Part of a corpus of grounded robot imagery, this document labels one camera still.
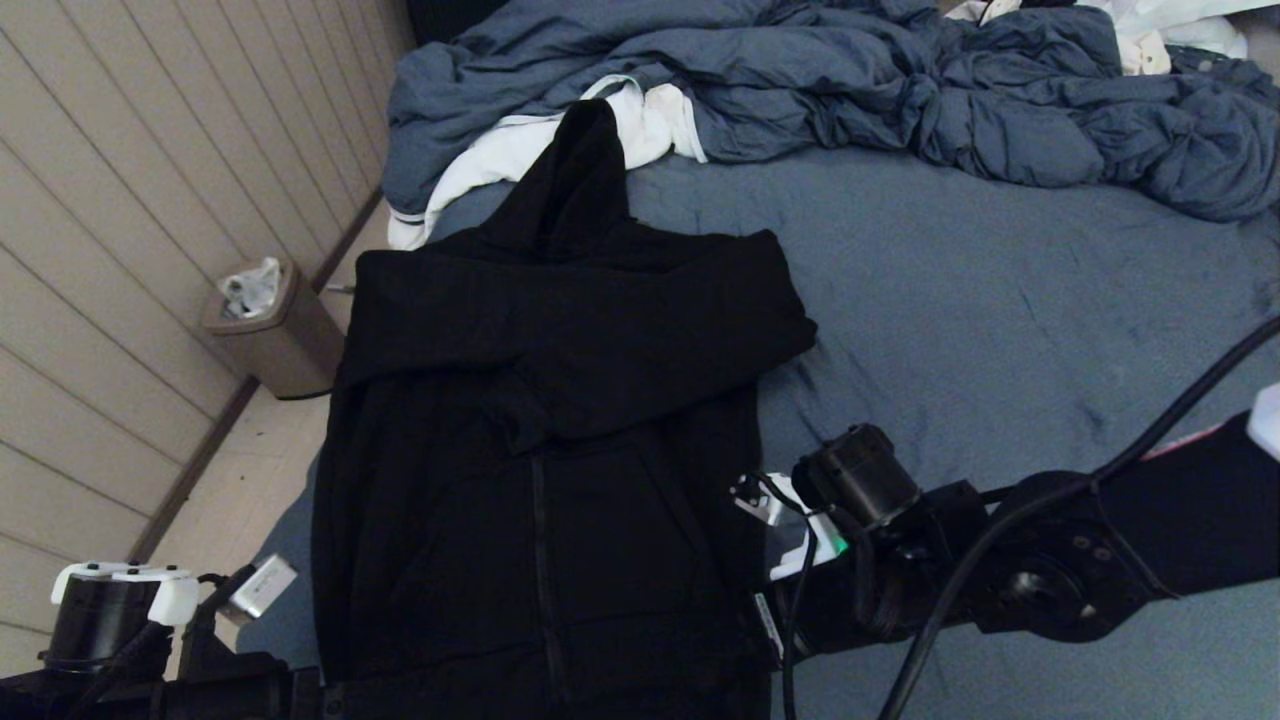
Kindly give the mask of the black zip hoodie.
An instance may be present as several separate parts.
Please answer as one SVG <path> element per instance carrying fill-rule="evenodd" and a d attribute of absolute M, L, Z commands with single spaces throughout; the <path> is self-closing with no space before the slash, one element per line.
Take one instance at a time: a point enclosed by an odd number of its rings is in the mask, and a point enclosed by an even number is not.
<path fill-rule="evenodd" d="M 314 496 L 349 720 L 767 720 L 756 380 L 813 347 L 780 241 L 632 218 L 571 106 L 483 223 L 356 264 Z"/>

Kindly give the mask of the beige trash bin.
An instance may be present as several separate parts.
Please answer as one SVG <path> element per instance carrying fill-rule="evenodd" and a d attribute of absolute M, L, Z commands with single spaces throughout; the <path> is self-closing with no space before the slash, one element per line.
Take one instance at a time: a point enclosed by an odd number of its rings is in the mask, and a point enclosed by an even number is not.
<path fill-rule="evenodd" d="M 241 263 L 224 277 L 257 261 Z M 282 284 L 269 314 L 252 320 L 224 318 L 218 281 L 204 305 L 201 327 L 237 368 L 276 398 L 317 397 L 334 384 L 346 338 L 305 275 L 293 263 L 279 261 Z"/>

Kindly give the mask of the blue bed sheet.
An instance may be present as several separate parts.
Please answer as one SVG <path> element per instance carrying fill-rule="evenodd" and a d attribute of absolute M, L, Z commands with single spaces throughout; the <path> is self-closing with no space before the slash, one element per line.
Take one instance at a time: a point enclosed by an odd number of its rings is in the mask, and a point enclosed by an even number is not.
<path fill-rule="evenodd" d="M 1212 223 L 859 149 L 668 158 L 627 183 L 657 229 L 780 240 L 815 345 L 675 427 L 751 429 L 767 470 L 869 421 L 927 489 L 1089 471 L 1280 316 L 1280 208 Z M 1158 601 L 1089 644 L 947 630 L 902 720 L 1280 720 L 1280 580 Z"/>

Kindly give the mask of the white plastic bin bag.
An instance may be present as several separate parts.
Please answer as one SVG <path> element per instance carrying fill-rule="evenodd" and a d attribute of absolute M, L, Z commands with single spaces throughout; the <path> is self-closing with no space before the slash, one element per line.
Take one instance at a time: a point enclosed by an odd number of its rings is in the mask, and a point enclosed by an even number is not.
<path fill-rule="evenodd" d="M 283 266 L 276 258 L 265 258 L 218 282 L 223 297 L 221 315 L 252 320 L 269 314 L 280 291 Z"/>

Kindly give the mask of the crumpled blue duvet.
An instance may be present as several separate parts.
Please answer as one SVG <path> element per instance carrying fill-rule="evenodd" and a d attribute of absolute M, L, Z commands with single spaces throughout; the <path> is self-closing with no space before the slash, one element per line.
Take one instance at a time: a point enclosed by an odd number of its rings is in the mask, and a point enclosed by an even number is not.
<path fill-rule="evenodd" d="M 860 146 L 1030 187 L 1123 184 L 1208 222 L 1277 206 L 1280 88 L 1251 61 L 1171 58 L 1126 76 L 1092 6 L 979 26 L 931 0 L 509 0 L 399 60 L 381 188 L 420 215 L 502 118 L 622 76 L 689 92 L 695 154 L 716 163 Z"/>

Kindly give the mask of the white garment with dark trim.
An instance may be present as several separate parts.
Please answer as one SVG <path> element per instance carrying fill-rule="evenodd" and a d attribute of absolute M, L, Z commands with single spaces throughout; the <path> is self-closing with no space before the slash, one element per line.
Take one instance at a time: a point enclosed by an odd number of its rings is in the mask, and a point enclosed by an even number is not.
<path fill-rule="evenodd" d="M 690 95 L 673 83 L 644 88 L 632 76 L 607 76 L 590 86 L 581 101 L 603 100 L 613 111 L 628 170 L 673 152 L 707 164 Z M 550 145 L 564 113 L 549 117 L 509 115 L 480 135 L 443 172 L 424 211 L 390 211 L 390 249 L 406 251 L 428 242 L 440 214 L 467 192 L 499 182 L 521 181 Z"/>

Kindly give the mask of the cream crumpled garment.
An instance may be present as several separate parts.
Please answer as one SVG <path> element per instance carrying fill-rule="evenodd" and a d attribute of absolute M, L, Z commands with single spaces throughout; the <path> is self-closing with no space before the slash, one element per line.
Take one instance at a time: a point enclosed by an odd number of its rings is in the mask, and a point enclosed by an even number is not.
<path fill-rule="evenodd" d="M 947 0 L 943 15 L 952 20 L 965 20 L 986 26 L 993 19 L 1025 9 L 1050 9 L 1076 5 L 1094 6 L 1114 14 L 1111 0 Z M 1164 76 L 1172 70 L 1172 59 L 1157 29 L 1138 35 L 1116 31 L 1117 53 L 1125 76 Z"/>

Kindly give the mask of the white pillow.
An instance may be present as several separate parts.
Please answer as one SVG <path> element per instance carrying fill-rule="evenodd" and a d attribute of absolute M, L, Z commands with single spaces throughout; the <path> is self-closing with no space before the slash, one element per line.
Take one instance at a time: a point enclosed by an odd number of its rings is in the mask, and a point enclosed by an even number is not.
<path fill-rule="evenodd" d="M 1157 29 L 1165 46 L 1180 45 L 1244 59 L 1248 40 L 1229 17 L 1280 9 L 1280 0 L 1111 0 L 1111 9 L 1115 33 L 1117 29 L 1126 35 Z"/>

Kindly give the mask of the dark headboard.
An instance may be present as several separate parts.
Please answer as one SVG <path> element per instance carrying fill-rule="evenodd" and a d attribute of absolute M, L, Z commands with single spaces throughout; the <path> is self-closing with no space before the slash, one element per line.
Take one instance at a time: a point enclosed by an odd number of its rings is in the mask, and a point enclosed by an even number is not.
<path fill-rule="evenodd" d="M 451 41 L 509 3 L 509 0 L 403 1 L 416 46 Z"/>

